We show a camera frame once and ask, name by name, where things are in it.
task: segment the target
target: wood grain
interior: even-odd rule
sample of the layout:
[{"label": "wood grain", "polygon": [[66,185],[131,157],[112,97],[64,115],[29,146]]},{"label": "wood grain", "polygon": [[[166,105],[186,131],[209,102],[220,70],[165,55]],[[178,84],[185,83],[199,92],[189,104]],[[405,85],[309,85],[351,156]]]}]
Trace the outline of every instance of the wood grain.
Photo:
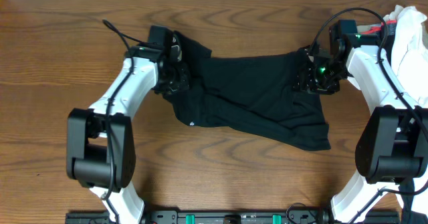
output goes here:
[{"label": "wood grain", "polygon": [[[87,108],[120,70],[124,47],[106,29],[146,39],[153,24],[182,31],[217,57],[270,55],[308,45],[333,13],[396,4],[428,13],[426,0],[6,0],[0,9],[0,223],[63,223],[72,210],[101,210],[66,176],[66,118]],[[375,21],[348,13],[360,24]],[[327,34],[322,41],[326,43]],[[181,124],[151,93],[133,124],[134,185],[145,201],[182,210],[325,205],[355,171],[368,120],[350,84],[323,96],[332,150],[304,152],[230,128]],[[396,208],[394,196],[377,207]]]}]

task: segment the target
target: folded garment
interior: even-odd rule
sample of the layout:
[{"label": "folded garment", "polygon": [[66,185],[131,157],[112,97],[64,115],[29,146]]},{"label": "folded garment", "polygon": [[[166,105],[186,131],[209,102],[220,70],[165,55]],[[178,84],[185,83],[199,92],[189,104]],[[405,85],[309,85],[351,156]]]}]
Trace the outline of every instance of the folded garment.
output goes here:
[{"label": "folded garment", "polygon": [[303,150],[330,149],[318,95],[292,91],[303,49],[256,58],[211,58],[211,50],[179,32],[189,90],[164,96],[189,126],[229,126]]}]

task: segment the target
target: white fabric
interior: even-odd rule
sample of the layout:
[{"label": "white fabric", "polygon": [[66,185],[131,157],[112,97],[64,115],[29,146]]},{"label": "white fabric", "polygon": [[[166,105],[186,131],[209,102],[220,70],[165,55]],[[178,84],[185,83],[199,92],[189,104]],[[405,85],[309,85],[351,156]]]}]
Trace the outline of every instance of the white fabric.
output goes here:
[{"label": "white fabric", "polygon": [[428,50],[423,45],[421,25],[427,16],[416,7],[397,5],[384,19],[397,20],[391,67],[406,92],[428,108]]}]

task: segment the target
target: green clip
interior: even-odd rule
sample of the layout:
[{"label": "green clip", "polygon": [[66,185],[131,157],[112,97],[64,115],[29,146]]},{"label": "green clip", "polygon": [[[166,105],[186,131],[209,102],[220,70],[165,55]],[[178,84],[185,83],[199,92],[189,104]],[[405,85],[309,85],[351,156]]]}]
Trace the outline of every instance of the green clip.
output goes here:
[{"label": "green clip", "polygon": [[273,215],[272,224],[281,224],[281,215]]},{"label": "green clip", "polygon": [[186,215],[186,224],[195,224],[195,215]]}]

